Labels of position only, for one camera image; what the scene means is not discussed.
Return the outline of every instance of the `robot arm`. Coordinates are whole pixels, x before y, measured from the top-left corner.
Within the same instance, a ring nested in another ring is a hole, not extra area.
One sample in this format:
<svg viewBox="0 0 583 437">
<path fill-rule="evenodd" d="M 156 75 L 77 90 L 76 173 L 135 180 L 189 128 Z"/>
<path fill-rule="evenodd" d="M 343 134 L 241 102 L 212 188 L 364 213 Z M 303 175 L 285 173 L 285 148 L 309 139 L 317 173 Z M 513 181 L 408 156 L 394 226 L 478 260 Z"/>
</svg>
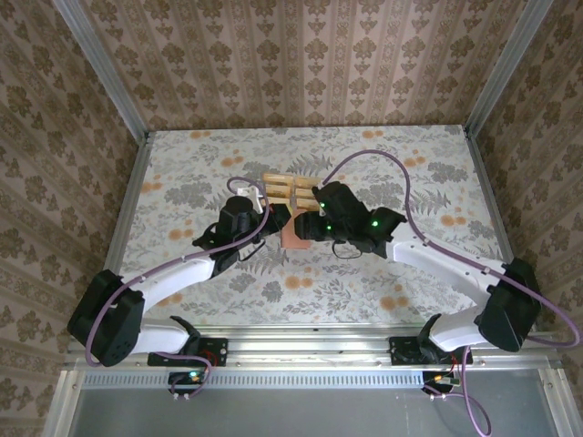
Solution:
<svg viewBox="0 0 583 437">
<path fill-rule="evenodd" d="M 362 253 L 374 253 L 390 261 L 403 262 L 433 273 L 468 296 L 475 305 L 455 314 L 436 314 L 425 325 L 417 341 L 430 362 L 440 362 L 448 352 L 462 346 L 490 342 L 505 351 L 519 351 L 532 328 L 540 303 L 504 281 L 458 259 L 454 254 L 479 259 L 486 269 L 495 270 L 538 291 L 532 268 L 521 259 L 504 264 L 481 259 L 444 242 L 420 240 L 411 224 L 388 208 L 368 210 L 340 182 L 332 182 L 312 192 L 320 212 L 306 212 L 295 219 L 301 239 L 350 243 Z"/>
<path fill-rule="evenodd" d="M 266 213 L 262 211 L 255 188 L 241 191 L 247 197 L 229 198 L 220 210 L 219 221 L 192 242 L 199 249 L 214 249 L 214 253 L 194 259 L 185 255 L 182 262 L 179 259 L 171 261 L 173 265 L 168 268 L 162 265 L 152 270 L 158 271 L 142 278 L 137 284 L 139 290 L 126 288 L 113 300 L 90 345 L 91 353 L 101 364 L 113 366 L 129 354 L 141 352 L 196 355 L 200 335 L 185 320 L 173 317 L 176 326 L 142 325 L 142 317 L 151 307 L 175 292 L 220 275 L 240 259 L 242 249 L 251 243 L 261 243 L 265 237 L 280 231 L 290 219 L 290 211 L 285 205 L 270 205 L 269 216 L 261 231 L 253 234 L 254 238 L 236 244 L 256 231 Z M 235 246 L 230 249 L 220 249 L 233 243 Z M 87 346 L 98 313 L 122 286 L 121 278 L 110 270 L 103 270 L 93 278 L 67 324 L 67 330 L 81 344 Z"/>
<path fill-rule="evenodd" d="M 505 351 L 520 349 L 540 311 L 536 300 L 504 281 L 434 249 L 427 241 L 419 239 L 403 215 L 388 208 L 368 210 L 340 182 L 312 191 L 322 210 L 306 212 L 295 219 L 295 232 L 299 238 L 350 243 L 362 253 L 373 253 L 390 261 L 415 266 L 453 284 L 476 304 L 455 314 L 435 314 L 427 322 L 416 340 L 429 362 L 441 362 L 450 351 L 485 341 Z M 257 201 L 255 208 L 261 208 Z M 219 221 L 192 244 L 205 250 L 223 247 L 250 235 L 259 226 L 261 217 L 260 212 L 253 210 L 253 202 L 248 198 L 229 198 L 220 211 Z M 259 243 L 263 237 L 278 232 L 289 219 L 287 207 L 272 205 L 267 225 L 251 242 Z M 239 251 L 247 244 L 204 258 L 186 260 L 183 257 L 184 262 L 144 278 L 139 283 L 139 291 L 126 289 L 99 325 L 91 353 L 105 366 L 115 365 L 132 353 L 196 354 L 200 335 L 185 320 L 172 318 L 177 322 L 176 326 L 148 325 L 141 323 L 142 316 L 152 306 L 188 285 L 221 274 L 239 260 Z M 478 258 L 444 242 L 438 242 L 438 246 L 457 255 Z M 532 268 L 520 259 L 508 265 L 498 260 L 480 259 L 480 264 L 538 291 Z M 94 277 L 67 325 L 69 332 L 82 344 L 87 345 L 88 333 L 97 313 L 122 285 L 121 278 L 109 270 Z"/>
</svg>

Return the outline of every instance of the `table surface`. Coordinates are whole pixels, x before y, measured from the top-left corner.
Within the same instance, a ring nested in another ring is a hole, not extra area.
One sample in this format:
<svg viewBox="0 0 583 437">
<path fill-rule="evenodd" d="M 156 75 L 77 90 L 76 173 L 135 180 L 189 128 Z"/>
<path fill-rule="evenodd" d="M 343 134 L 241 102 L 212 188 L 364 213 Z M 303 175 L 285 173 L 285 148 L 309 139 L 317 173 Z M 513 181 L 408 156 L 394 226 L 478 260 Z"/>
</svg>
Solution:
<svg viewBox="0 0 583 437">
<path fill-rule="evenodd" d="M 121 273 L 134 277 L 192 251 L 217 221 L 231 176 L 265 172 L 324 178 L 365 148 L 386 150 L 411 175 L 414 217 L 430 236 L 501 259 L 496 234 L 460 126 L 318 127 L 158 132 L 132 222 Z M 404 178 L 377 156 L 336 176 L 368 208 L 403 211 Z M 342 260 L 330 243 L 281 248 L 279 235 L 247 262 L 174 294 L 147 316 L 193 324 L 418 323 L 471 300 L 419 269 L 374 255 Z"/>
</svg>

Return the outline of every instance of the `purple cable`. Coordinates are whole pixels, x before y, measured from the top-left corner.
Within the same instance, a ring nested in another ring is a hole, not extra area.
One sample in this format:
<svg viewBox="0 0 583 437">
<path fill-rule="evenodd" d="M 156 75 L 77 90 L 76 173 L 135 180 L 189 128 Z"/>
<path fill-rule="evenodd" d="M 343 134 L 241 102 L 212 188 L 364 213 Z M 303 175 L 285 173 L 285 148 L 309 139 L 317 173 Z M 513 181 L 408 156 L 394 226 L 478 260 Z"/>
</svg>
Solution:
<svg viewBox="0 0 583 437">
<path fill-rule="evenodd" d="M 472 422 L 472 425 L 474 425 L 474 429 L 476 430 L 478 435 L 480 435 L 480 437 L 490 437 L 492 435 L 492 422 L 490 421 L 490 418 L 488 417 L 486 409 L 482 406 L 482 404 L 480 402 L 478 402 L 472 396 L 467 394 L 467 383 L 465 381 L 465 364 L 467 362 L 467 355 L 468 355 L 469 351 L 470 351 L 470 347 L 465 346 L 464 358 L 462 359 L 462 392 L 461 393 L 441 393 L 440 391 L 437 391 L 436 389 L 434 389 L 433 387 L 431 387 L 429 385 L 425 385 L 424 388 L 426 390 L 429 390 L 430 392 L 434 393 L 437 396 L 444 395 L 446 398 L 463 398 L 464 403 L 465 403 L 465 408 L 467 409 L 467 415 L 470 417 L 470 421 Z M 487 426 L 486 432 L 482 431 L 480 426 L 477 424 L 477 420 L 476 420 L 476 417 L 474 416 L 474 413 L 472 412 L 472 406 L 470 405 L 470 402 L 472 402 L 477 407 L 477 409 L 479 411 L 481 411 L 482 414 L 484 415 L 484 419 L 486 419 L 486 426 Z"/>
<path fill-rule="evenodd" d="M 103 308 L 99 311 L 97 317 L 95 317 L 95 321 L 93 322 L 93 326 L 91 326 L 91 330 L 89 331 L 89 335 L 87 336 L 87 343 L 85 345 L 85 360 L 87 361 L 87 364 L 89 366 L 99 367 L 101 365 L 99 362 L 93 361 L 93 359 L 91 358 L 91 347 L 93 346 L 93 341 L 95 340 L 97 328 L 99 328 L 99 325 L 103 321 L 103 318 L 105 317 L 105 315 L 107 313 L 107 310 L 109 310 L 109 307 L 111 307 L 113 301 L 115 299 L 117 299 L 118 296 L 124 292 L 124 290 L 140 283 L 141 281 L 149 278 L 152 275 L 155 275 L 155 274 L 160 273 L 161 271 L 163 271 L 165 269 L 168 269 L 168 268 L 173 267 L 177 264 L 180 264 L 181 262 L 186 262 L 186 261 L 190 261 L 192 259 L 206 257 L 208 255 L 220 252 L 222 250 L 235 248 L 235 247 L 239 246 L 240 244 L 243 244 L 243 243 L 253 239 L 257 234 L 259 234 L 261 232 L 261 230 L 263 229 L 263 227 L 267 223 L 267 218 L 270 215 L 270 204 L 269 204 L 269 200 L 267 198 L 267 193 L 266 193 L 265 189 L 263 189 L 261 184 L 259 184 L 258 182 L 254 181 L 252 179 L 243 178 L 240 176 L 230 178 L 227 181 L 227 189 L 231 193 L 234 193 L 234 191 L 230 187 L 230 184 L 236 180 L 240 180 L 242 182 L 247 182 L 248 184 L 253 185 L 254 187 L 256 187 L 260 191 L 261 195 L 265 199 L 265 214 L 263 214 L 263 220 L 261 221 L 260 225 L 251 234 L 249 234 L 247 237 L 245 237 L 243 239 L 240 239 L 239 241 L 234 241 L 232 243 L 226 244 L 226 245 L 221 246 L 219 248 L 203 250 L 201 252 L 191 253 L 189 255 L 186 255 L 185 257 L 179 257 L 176 259 L 172 259 L 170 261 L 166 261 L 166 262 L 160 264 L 159 266 L 155 267 L 154 269 L 150 269 L 146 273 L 139 275 L 139 276 L 136 276 L 134 279 L 126 282 L 121 287 L 119 287 L 117 290 L 115 290 L 114 293 L 109 297 L 109 299 L 103 305 Z M 179 356 L 179 355 L 169 355 L 169 357 L 172 359 L 194 360 L 194 358 L 183 357 L 183 356 Z"/>
<path fill-rule="evenodd" d="M 471 266 L 475 269 L 479 269 L 480 271 L 486 272 L 486 273 L 488 273 L 488 274 L 490 274 L 490 275 L 492 275 L 500 280 L 503 280 L 505 283 L 510 284 L 513 287 L 516 287 L 517 289 L 519 289 L 520 291 L 526 293 L 532 299 L 538 300 L 540 303 L 545 305 L 547 308 L 550 308 L 553 312 L 555 312 L 569 326 L 569 328 L 573 331 L 573 334 L 575 336 L 573 341 L 566 341 L 566 342 L 544 340 L 544 339 L 539 339 L 537 337 L 528 336 L 527 338 L 529 340 L 535 341 L 535 342 L 540 343 L 540 344 L 545 344 L 547 346 L 552 346 L 555 348 L 572 348 L 572 347 L 578 346 L 580 344 L 581 333 L 580 333 L 577 325 L 575 324 L 575 322 L 573 322 L 573 320 L 571 320 L 568 317 L 566 312 L 564 312 L 561 308 L 559 308 L 557 305 L 552 303 L 550 300 L 543 298 L 541 295 L 537 294 L 536 292 L 529 289 L 528 287 L 525 287 L 521 283 L 519 283 L 513 279 L 510 279 L 507 276 L 504 276 L 504 274 L 502 274 L 502 273 L 499 273 L 495 270 L 491 270 L 490 268 L 487 268 L 486 266 L 480 264 L 479 262 L 474 261 L 473 259 L 466 258 L 462 255 L 458 255 L 457 253 L 452 252 L 449 249 L 442 248 L 441 246 L 435 244 L 433 241 L 429 240 L 425 236 L 425 234 L 417 227 L 417 225 L 415 225 L 415 222 L 413 220 L 413 214 L 411 212 L 411 205 L 409 204 L 410 197 L 411 197 L 411 179 L 409 177 L 409 172 L 407 171 L 407 169 L 405 168 L 403 163 L 401 161 L 399 161 L 399 159 L 397 159 L 396 157 L 391 155 L 390 153 L 385 152 L 383 150 L 374 150 L 374 149 L 361 150 L 359 152 L 353 153 L 349 157 L 345 158 L 340 164 L 338 164 L 338 166 L 336 166 L 336 168 L 332 171 L 332 173 L 330 173 L 330 175 L 328 175 L 326 177 L 326 179 L 322 181 L 322 184 L 326 185 L 328 183 L 328 181 L 332 178 L 332 176 L 334 176 L 336 174 L 336 172 L 338 170 L 340 170 L 340 168 L 342 166 L 344 166 L 344 164 L 346 164 L 348 161 L 350 161 L 350 160 L 352 160 L 360 155 L 365 155 L 365 154 L 382 155 L 386 158 L 389 158 L 403 171 L 404 181 L 405 181 L 405 192 L 404 192 L 405 214 L 407 216 L 407 220 L 409 221 L 409 224 L 411 225 L 411 228 L 413 229 L 413 232 L 417 235 L 417 237 L 419 237 L 419 239 L 421 239 L 421 241 L 426 241 L 427 246 L 429 246 L 430 248 L 433 248 L 433 249 L 437 250 L 438 252 L 444 253 L 445 255 L 447 255 L 450 258 L 461 261 L 461 262 L 467 264 L 468 266 Z"/>
<path fill-rule="evenodd" d="M 166 352 L 156 352 L 156 354 L 159 355 L 162 358 L 168 358 L 169 360 L 175 360 L 175 359 L 178 358 L 176 355 L 173 355 L 171 353 L 166 353 Z M 183 356 L 180 356 L 180 358 L 182 360 L 195 360 L 195 361 L 200 361 L 200 362 L 204 363 L 207 366 L 207 375 L 204 377 L 204 380 L 202 380 L 202 382 L 200 383 L 199 387 L 197 387 L 189 395 L 189 397 L 192 398 L 193 396 L 196 396 L 197 394 L 199 394 L 200 391 L 202 390 L 202 387 L 204 387 L 206 385 L 206 383 L 209 381 L 210 374 L 212 372 L 212 365 L 210 364 L 210 361 L 207 360 L 206 358 L 198 357 L 196 355 L 183 355 Z M 177 382 L 180 381 L 182 378 L 183 377 L 178 377 L 177 379 L 175 379 L 174 381 L 172 381 L 172 383 L 170 384 L 170 393 L 174 394 L 174 391 L 176 389 Z"/>
</svg>

